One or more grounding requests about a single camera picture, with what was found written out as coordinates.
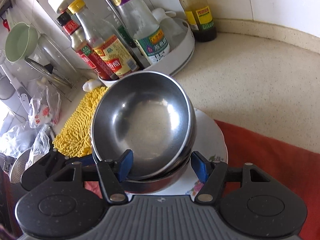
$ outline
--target white plastic bag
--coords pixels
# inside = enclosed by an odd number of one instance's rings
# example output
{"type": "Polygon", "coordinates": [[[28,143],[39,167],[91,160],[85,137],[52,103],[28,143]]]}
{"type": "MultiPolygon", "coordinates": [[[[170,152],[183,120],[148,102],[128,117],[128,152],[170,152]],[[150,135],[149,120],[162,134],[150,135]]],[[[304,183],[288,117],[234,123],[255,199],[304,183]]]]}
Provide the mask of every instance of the white plastic bag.
{"type": "Polygon", "coordinates": [[[46,85],[37,79],[38,85],[29,105],[28,119],[30,127],[44,124],[56,125],[59,121],[61,99],[60,93],[51,85],[46,85]]]}
{"type": "Polygon", "coordinates": [[[30,128],[29,122],[18,124],[0,137],[0,152],[18,158],[31,148],[39,129],[30,128]]]}
{"type": "Polygon", "coordinates": [[[36,136],[35,142],[31,147],[29,160],[26,163],[25,169],[29,168],[49,152],[50,143],[49,137],[47,136],[49,131],[50,127],[47,124],[45,124],[39,131],[38,135],[36,136]]]}

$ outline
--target metal rivet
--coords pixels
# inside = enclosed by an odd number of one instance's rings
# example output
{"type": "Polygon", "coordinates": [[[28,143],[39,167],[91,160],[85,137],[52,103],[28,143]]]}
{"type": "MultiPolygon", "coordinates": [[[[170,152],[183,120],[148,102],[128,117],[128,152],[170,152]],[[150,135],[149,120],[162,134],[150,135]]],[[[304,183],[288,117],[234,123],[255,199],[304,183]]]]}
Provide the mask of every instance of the metal rivet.
{"type": "Polygon", "coordinates": [[[117,194],[113,194],[110,197],[110,200],[113,202],[121,202],[125,200],[125,195],[117,193],[117,194]]]}
{"type": "Polygon", "coordinates": [[[201,194],[197,198],[201,202],[210,202],[213,200],[213,196],[211,196],[210,194],[201,194]]]}

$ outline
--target red cloth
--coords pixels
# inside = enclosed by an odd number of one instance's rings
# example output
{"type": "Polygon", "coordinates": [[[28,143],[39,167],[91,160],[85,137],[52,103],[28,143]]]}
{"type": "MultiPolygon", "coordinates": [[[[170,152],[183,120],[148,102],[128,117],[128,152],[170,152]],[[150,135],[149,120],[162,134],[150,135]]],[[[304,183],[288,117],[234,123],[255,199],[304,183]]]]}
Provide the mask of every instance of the red cloth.
{"type": "MultiPolygon", "coordinates": [[[[307,205],[303,240],[320,239],[320,154],[262,136],[235,125],[216,121],[228,148],[228,165],[254,163],[299,195],[307,205]]],[[[228,185],[226,190],[233,190],[228,185]]]]}

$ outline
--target yellow cloth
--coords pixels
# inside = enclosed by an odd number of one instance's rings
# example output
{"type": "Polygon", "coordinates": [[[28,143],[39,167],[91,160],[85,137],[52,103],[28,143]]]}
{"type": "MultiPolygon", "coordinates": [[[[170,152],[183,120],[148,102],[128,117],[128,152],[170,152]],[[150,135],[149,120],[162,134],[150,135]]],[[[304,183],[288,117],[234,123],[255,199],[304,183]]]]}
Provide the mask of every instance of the yellow cloth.
{"type": "Polygon", "coordinates": [[[65,156],[82,157],[92,153],[90,128],[96,107],[107,91],[99,87],[81,99],[77,109],[56,136],[53,145],[65,156]]]}

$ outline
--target metal strainer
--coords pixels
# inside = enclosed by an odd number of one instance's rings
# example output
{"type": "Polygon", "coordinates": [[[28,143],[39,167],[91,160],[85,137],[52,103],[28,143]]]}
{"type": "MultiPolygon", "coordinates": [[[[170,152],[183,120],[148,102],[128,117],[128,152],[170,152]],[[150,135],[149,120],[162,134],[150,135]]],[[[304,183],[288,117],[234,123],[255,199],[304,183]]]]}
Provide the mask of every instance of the metal strainer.
{"type": "Polygon", "coordinates": [[[10,182],[13,184],[21,182],[21,176],[25,171],[26,163],[29,160],[30,150],[24,151],[14,162],[9,173],[10,182]]]}

